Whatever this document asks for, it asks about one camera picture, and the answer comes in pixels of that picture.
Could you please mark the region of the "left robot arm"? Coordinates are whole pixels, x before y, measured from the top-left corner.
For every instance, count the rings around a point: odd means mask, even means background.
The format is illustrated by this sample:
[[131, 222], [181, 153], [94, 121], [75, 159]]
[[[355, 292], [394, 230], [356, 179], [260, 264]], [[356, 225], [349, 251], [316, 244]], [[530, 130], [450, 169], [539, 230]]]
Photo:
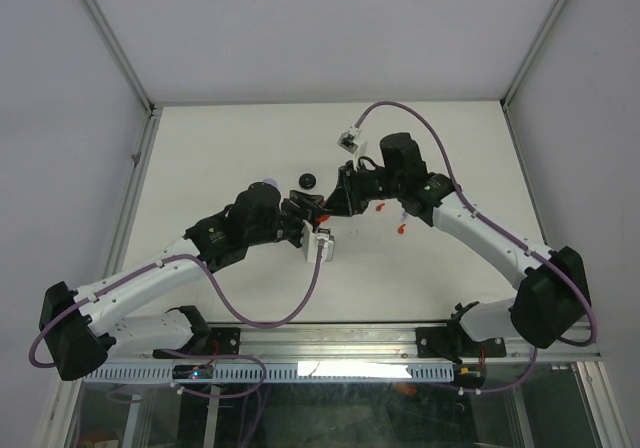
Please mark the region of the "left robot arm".
[[291, 191], [282, 197], [274, 186], [254, 183], [150, 260], [77, 288], [64, 281], [50, 286], [30, 363], [75, 381], [127, 355], [205, 354], [210, 328], [196, 306], [142, 316], [136, 310], [199, 276], [212, 278], [255, 246], [286, 241], [321, 264], [327, 241], [319, 235], [318, 220], [324, 205], [321, 195]]

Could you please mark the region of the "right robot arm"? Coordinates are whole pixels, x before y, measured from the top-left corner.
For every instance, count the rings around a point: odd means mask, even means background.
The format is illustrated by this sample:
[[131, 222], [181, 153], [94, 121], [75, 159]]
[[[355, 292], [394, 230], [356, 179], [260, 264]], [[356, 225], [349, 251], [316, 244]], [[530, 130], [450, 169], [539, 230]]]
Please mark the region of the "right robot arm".
[[381, 139], [381, 165], [364, 156], [354, 130], [338, 144], [353, 158], [338, 170], [323, 206], [327, 215], [352, 217], [373, 201], [394, 199], [408, 215], [474, 251], [515, 289], [514, 297], [499, 302], [457, 305], [447, 331], [452, 351], [469, 355], [483, 341], [502, 336], [546, 349], [587, 315], [591, 299], [582, 257], [570, 247], [554, 250], [528, 241], [489, 220], [450, 177], [428, 170], [409, 134]]

